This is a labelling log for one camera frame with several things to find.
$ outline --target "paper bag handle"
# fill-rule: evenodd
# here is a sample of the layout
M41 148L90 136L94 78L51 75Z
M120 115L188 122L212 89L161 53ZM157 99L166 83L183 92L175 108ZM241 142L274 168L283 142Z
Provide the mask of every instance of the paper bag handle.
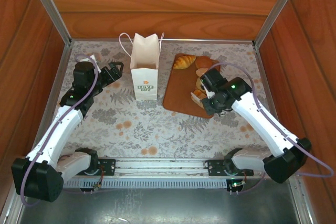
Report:
M130 40L130 42L132 43L132 45L133 45L133 41L132 41L131 37L130 37L127 33L121 33L121 34L119 35L119 44L121 45L121 47L122 47L122 49L125 51L125 53L126 53L129 57L131 57L131 55L126 51L126 49L124 48L124 46L123 46L122 43L121 43L121 36L123 36L123 35L126 35L126 36L129 38L129 40ZM161 39L160 39L160 41L159 41L159 45L160 45L160 48L159 48L159 55L160 55L160 53L161 53L161 44L162 44L162 39L163 39L163 37L164 37L164 33L161 34Z

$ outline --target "white paper bag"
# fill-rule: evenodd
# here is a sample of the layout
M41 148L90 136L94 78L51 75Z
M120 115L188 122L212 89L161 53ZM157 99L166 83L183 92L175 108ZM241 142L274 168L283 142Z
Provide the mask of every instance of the white paper bag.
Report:
M131 55L125 50L121 43L122 35L126 35L133 45ZM135 99L137 101L157 99L157 75L163 36L164 33L161 35L159 41L156 34L146 38L135 34L133 42L127 33L122 33L119 36L119 43L122 49L131 57L131 73Z

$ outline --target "floral tablecloth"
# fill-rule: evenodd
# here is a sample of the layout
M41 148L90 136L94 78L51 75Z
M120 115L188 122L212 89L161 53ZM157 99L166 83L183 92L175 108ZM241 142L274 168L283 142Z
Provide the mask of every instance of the floral tablecloth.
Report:
M131 44L125 45L131 51ZM100 67L110 61L122 61L125 67L122 78L94 98L93 106L72 133L62 153L89 147L97 150L99 156L109 157L210 158L223 157L235 147L267 149L254 129L234 111L221 117L215 115L203 119L162 107L173 59L179 52L206 55L220 62L245 67L254 79L260 101L267 106L252 45L164 42L159 62L157 100L136 102L130 58L119 43L76 41L59 101L71 87L75 55L94 53ZM228 80L242 77L248 82L244 74L233 67L222 67L221 73Z

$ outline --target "wooden wall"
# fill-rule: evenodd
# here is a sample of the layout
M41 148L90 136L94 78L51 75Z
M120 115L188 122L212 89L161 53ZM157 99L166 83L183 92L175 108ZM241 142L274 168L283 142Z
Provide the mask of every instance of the wooden wall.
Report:
M64 43L40 0L0 0L0 210L33 144Z
M256 38L276 0L54 0L73 38Z
M289 0L260 48L280 121L336 170L336 1ZM308 160L304 170L328 171ZM319 223L336 223L336 178L305 177Z

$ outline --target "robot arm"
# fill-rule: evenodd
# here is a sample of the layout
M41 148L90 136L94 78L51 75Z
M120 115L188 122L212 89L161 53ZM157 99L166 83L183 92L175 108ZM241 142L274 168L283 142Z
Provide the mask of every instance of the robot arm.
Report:
M26 158L17 158L13 162L12 174L16 192L18 194L20 194L21 185L28 166L37 154L39 154L39 156L27 177L24 195L41 200L54 201L59 196L63 184L70 178L82 170L87 170L90 173L93 173L98 168L97 152L87 148L77 149L71 157L57 163L60 153L70 134L82 121L83 117L92 106L93 97L102 92L104 87L115 82L122 76L123 63L121 62L110 62L110 69L104 67L100 70L98 68L99 74L92 92L73 110L68 112L61 121L59 121L62 115L84 98L93 85L95 67L91 62L87 61L88 60L84 59L75 65L72 87L62 97L57 115L44 137ZM46 143L46 146L43 147L49 132L55 126L56 128L52 132L49 141Z
M251 87L243 79L235 78L227 81L216 69L211 69L201 77L201 81L207 93L207 98L202 100L202 104L208 114L236 111L245 118L269 147L269 151L266 152L234 149L225 158L226 170L229 173L233 174L242 169L261 170L274 181L283 183L305 164L307 156L286 140L275 125L307 151L311 149L309 140L298 139L260 102L258 108ZM260 110L266 113L270 121Z

